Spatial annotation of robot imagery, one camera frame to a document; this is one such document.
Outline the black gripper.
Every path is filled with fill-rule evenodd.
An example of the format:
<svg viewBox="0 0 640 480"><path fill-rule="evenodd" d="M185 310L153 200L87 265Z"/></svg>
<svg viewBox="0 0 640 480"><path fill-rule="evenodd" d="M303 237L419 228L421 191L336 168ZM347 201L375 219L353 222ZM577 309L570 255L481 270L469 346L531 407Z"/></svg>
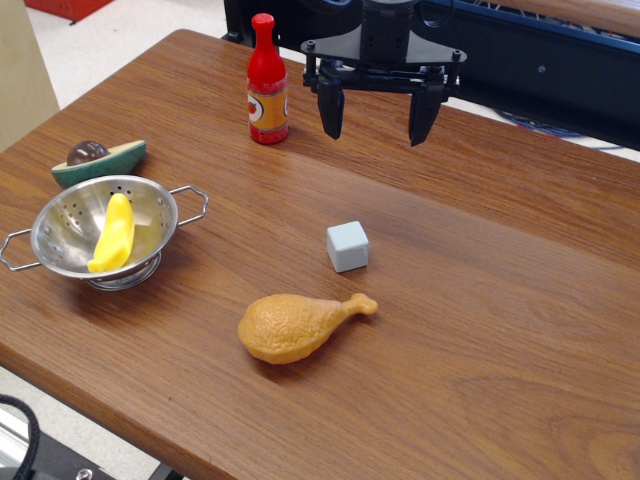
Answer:
<svg viewBox="0 0 640 480"><path fill-rule="evenodd" d="M418 30L443 26L455 6L451 1L442 18L426 20L420 1L364 1L354 30L303 42L303 84L318 96L325 133L333 139L341 136L343 90L412 94L409 138L412 146L423 143L443 96L459 85L467 54L429 41Z"/></svg>

